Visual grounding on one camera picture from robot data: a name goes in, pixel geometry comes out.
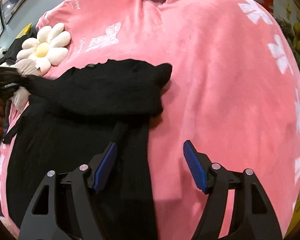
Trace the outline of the black garment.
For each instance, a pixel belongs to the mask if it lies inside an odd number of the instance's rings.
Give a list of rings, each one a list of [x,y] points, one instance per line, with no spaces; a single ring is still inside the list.
[[[21,226],[48,171],[70,172],[102,153],[117,157],[95,198],[109,239],[157,239],[148,164],[150,119],[162,113],[161,89],[172,66],[108,60],[70,68],[50,80],[28,76],[29,106],[4,136],[12,145],[6,179],[8,215]]]

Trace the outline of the dark clothes pile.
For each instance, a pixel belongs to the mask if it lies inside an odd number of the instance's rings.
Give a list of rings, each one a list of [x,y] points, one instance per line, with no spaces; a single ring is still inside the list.
[[[17,54],[22,50],[23,42],[31,37],[36,37],[36,33],[29,33],[20,38],[16,38],[13,43],[10,45],[3,58],[0,59],[0,64],[7,63],[8,65],[13,65],[16,63]]]

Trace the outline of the beige plush toy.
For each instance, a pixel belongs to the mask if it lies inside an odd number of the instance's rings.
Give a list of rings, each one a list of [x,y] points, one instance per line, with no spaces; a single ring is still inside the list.
[[[21,84],[24,85],[27,81],[24,77],[31,76],[42,76],[42,72],[36,68],[36,62],[31,59],[22,59],[18,61],[16,64],[12,65],[18,73],[21,75]],[[13,96],[11,97],[12,104],[16,108],[16,110],[21,113],[25,106],[29,101],[29,91],[20,86],[16,92],[14,92]]]

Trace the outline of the white daisy flower pillow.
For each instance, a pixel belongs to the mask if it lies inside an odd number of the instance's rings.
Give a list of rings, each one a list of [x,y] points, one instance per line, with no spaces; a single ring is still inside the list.
[[[39,29],[36,37],[28,38],[22,43],[17,60],[32,60],[35,68],[45,75],[52,66],[58,66],[67,58],[70,41],[71,34],[65,30],[64,23],[46,25]]]

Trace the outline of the pink fleece blanket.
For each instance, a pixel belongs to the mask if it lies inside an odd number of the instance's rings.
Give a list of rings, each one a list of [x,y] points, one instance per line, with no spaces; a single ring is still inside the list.
[[[147,145],[157,239],[283,238],[300,188],[300,72],[264,7],[65,0],[36,28],[57,23],[71,34],[68,56],[38,77],[108,60],[172,66]],[[11,104],[8,131],[23,111]],[[0,222],[4,239],[19,239],[6,198],[11,153],[3,138]]]

